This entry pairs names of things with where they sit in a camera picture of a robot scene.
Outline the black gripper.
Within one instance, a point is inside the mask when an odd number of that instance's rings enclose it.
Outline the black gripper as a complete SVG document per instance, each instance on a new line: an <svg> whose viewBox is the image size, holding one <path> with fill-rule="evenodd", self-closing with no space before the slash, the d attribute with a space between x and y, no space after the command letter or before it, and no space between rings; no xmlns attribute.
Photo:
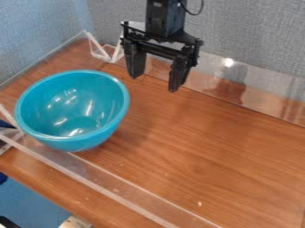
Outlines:
<svg viewBox="0 0 305 228"><path fill-rule="evenodd" d="M165 37L150 32L145 22L125 20L121 25L124 27L122 46L130 77L138 78L145 74L148 53L168 59L174 58L169 73L169 91L177 92L186 81L192 67L199 65L204 41L184 29ZM164 43L184 44L185 50L169 48L162 45Z"/></svg>

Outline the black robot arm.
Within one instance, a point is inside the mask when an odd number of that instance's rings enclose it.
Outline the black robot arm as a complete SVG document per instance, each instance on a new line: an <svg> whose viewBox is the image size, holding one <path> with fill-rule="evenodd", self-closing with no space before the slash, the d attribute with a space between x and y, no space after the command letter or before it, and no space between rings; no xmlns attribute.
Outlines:
<svg viewBox="0 0 305 228"><path fill-rule="evenodd" d="M128 72L132 78L145 74L148 54L173 60L169 72L169 90L174 93L185 84L192 67L199 65L204 41L185 31L188 0L148 0L146 21L125 20L122 46Z"/></svg>

